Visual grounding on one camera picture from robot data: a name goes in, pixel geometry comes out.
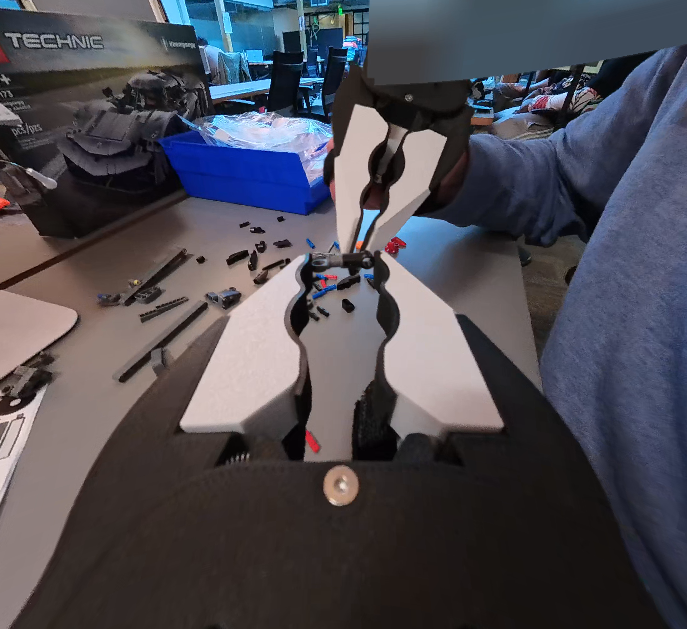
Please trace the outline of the pile of small lego pins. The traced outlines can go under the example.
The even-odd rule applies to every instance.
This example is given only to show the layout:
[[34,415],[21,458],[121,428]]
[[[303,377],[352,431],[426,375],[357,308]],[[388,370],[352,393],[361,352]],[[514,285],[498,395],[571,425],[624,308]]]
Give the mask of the pile of small lego pins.
[[344,312],[346,313],[352,313],[355,309],[355,305],[351,301],[349,297],[346,296],[346,293],[349,290],[352,290],[353,288],[357,287],[358,285],[362,283],[367,284],[367,288],[369,290],[372,290],[373,292],[376,293],[377,288],[376,288],[376,283],[375,283],[375,277],[374,277],[374,267],[372,269],[364,269],[364,270],[349,270],[345,268],[334,268],[334,269],[329,269],[325,272],[322,273],[317,273],[312,269],[312,266],[310,264],[310,257],[309,255],[311,253],[316,253],[316,254],[348,254],[348,253],[355,253],[355,252],[362,252],[362,251],[368,251],[371,254],[373,252],[367,250],[367,249],[360,249],[360,250],[355,250],[353,252],[348,252],[348,253],[342,253],[341,251],[337,250],[338,244],[335,242],[332,244],[330,247],[329,251],[327,252],[319,252],[319,251],[310,251],[307,254],[308,257],[308,264],[310,271],[308,274],[310,275],[311,279],[311,289],[313,291],[313,294],[309,297],[310,300],[314,303],[313,305],[309,305],[310,308],[314,308],[319,315],[321,316],[329,316],[327,313],[325,307],[322,305],[321,300],[327,298],[330,294],[332,293],[339,293],[339,294],[344,294],[343,300],[342,300],[342,308]]

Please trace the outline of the person's right hand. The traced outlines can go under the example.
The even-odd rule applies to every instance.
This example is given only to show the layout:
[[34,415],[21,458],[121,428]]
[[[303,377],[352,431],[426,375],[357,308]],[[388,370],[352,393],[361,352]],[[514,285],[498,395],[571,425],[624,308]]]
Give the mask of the person's right hand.
[[450,205],[459,194],[468,173],[470,161],[467,149],[452,169],[443,176],[439,184],[432,190],[427,199],[428,209],[425,213],[432,213]]

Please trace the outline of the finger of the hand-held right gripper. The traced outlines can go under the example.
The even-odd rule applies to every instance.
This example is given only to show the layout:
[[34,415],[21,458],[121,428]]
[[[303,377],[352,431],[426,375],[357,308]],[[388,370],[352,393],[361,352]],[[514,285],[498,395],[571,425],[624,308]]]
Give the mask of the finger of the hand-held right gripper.
[[386,206],[367,232],[367,250],[382,251],[430,196],[447,138],[433,130],[408,133],[400,145],[403,170],[387,190]]
[[337,235],[341,249],[355,249],[372,183],[370,159],[388,140],[388,123],[373,108],[356,104],[334,160]]

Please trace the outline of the black office chair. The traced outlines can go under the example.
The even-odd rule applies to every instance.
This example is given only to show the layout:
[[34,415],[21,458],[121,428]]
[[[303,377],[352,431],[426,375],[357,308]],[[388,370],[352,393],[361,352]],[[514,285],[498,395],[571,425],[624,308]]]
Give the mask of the black office chair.
[[305,110],[296,110],[296,116],[315,119],[324,124],[331,123],[331,109],[335,100],[336,92],[344,79],[345,71],[348,66],[348,50],[330,48],[328,52],[327,65],[323,77],[322,88],[320,91],[322,106],[313,111],[309,94],[303,83],[299,87],[299,97],[305,102]]
[[267,94],[268,112],[287,117],[296,114],[303,58],[303,51],[273,53],[271,83]]

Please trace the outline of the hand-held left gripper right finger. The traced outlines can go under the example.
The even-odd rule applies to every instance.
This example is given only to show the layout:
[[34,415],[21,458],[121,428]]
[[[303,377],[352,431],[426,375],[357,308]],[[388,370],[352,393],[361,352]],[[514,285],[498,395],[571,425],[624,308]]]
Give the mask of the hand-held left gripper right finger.
[[397,435],[498,434],[504,422],[452,307],[386,253],[374,254],[379,348],[373,410]]

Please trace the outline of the long dark grey lego plate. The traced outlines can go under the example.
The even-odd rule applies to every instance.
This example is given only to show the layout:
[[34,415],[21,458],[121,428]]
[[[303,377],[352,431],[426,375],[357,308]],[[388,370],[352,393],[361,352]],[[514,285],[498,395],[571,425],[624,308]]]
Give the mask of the long dark grey lego plate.
[[195,322],[204,312],[208,310],[209,303],[198,301],[189,307],[179,317],[174,320],[166,329],[157,334],[150,342],[142,347],[128,360],[122,367],[117,369],[112,379],[117,383],[125,383],[134,376],[142,367],[150,362],[153,350],[164,348],[169,342],[174,340],[188,326]]

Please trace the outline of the person's blue clothed torso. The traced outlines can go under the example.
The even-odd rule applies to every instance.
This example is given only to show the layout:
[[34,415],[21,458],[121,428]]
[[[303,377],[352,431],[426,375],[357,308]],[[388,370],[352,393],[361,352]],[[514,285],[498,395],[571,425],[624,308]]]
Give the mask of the person's blue clothed torso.
[[544,385],[672,628],[686,627],[686,47],[545,144],[552,229],[588,243]]

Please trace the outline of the long dark grey lego beam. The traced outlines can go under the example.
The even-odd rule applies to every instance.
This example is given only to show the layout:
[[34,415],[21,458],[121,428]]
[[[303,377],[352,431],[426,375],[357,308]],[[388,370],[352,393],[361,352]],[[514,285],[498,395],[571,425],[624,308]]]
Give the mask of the long dark grey lego beam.
[[171,271],[176,269],[186,258],[187,249],[175,247],[167,255],[155,262],[148,271],[138,277],[129,279],[127,288],[120,292],[121,300],[119,306],[134,304],[136,302],[134,295],[138,290],[158,285],[163,277],[166,277]]

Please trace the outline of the sticker sheet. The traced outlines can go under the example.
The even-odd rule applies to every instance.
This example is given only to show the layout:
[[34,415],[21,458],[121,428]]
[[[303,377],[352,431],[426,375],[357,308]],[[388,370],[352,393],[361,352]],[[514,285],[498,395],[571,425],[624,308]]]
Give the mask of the sticker sheet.
[[32,398],[1,397],[1,502],[13,478],[23,449],[40,409],[47,384]]

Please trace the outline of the blue plastic bin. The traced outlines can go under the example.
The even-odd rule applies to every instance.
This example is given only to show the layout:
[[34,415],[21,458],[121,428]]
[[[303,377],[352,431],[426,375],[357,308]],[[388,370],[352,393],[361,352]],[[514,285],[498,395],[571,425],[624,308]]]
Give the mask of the blue plastic bin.
[[322,178],[308,180],[296,153],[210,145],[194,131],[160,144],[195,198],[307,215],[331,197]]

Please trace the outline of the dark grey lego pin joiner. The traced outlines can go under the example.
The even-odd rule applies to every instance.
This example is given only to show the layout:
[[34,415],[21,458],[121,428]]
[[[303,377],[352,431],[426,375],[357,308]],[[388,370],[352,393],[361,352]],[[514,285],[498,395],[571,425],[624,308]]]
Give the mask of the dark grey lego pin joiner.
[[360,271],[372,269],[374,267],[374,255],[368,251],[348,254],[311,253],[309,257],[312,269],[317,273],[322,273],[334,268]]

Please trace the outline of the dark grey ribbed lego piece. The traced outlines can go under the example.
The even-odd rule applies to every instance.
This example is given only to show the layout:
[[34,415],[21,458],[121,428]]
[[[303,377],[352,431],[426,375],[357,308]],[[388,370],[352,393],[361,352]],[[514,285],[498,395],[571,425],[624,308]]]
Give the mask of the dark grey ribbed lego piece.
[[187,296],[183,296],[180,298],[172,299],[166,302],[163,302],[155,307],[153,307],[151,310],[148,310],[144,313],[141,313],[139,315],[140,323],[144,324],[148,321],[151,321],[152,319],[167,313],[170,310],[173,310],[182,304],[185,304],[189,301],[189,298]]

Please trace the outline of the person's right forearm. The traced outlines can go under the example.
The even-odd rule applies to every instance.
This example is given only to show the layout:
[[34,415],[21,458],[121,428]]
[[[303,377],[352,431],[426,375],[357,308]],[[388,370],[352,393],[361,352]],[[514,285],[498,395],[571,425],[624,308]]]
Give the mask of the person's right forearm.
[[548,247],[562,236],[587,241],[618,184],[615,160],[588,131],[569,126],[547,139],[505,141],[479,135],[454,201],[429,214]]

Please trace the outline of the Lego Technic box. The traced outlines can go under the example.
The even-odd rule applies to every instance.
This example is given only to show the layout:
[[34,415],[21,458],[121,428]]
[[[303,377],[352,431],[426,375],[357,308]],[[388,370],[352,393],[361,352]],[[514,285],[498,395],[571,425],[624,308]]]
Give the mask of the Lego Technic box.
[[160,141],[213,113],[194,28],[1,9],[1,183],[77,239],[178,192]]

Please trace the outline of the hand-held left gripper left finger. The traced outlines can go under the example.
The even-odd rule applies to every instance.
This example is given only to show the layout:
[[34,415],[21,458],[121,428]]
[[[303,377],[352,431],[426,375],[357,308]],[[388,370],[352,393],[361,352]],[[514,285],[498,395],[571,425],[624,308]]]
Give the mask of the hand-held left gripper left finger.
[[179,427],[306,448],[312,408],[307,351],[312,257],[298,256],[228,316]]

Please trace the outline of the clear plastic bags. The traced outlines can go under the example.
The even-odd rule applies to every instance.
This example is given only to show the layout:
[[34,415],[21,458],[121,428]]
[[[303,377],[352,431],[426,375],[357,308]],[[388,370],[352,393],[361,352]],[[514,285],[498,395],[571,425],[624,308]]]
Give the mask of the clear plastic bags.
[[296,154],[311,186],[323,176],[327,145],[332,137],[330,124],[256,111],[208,116],[195,122],[182,118],[182,122],[211,146]]

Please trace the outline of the white desk stand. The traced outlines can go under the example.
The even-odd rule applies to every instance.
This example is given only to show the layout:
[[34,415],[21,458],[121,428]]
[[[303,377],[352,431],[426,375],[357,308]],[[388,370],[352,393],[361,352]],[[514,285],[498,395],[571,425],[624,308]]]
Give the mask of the white desk stand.
[[74,309],[1,291],[1,378],[70,332]]

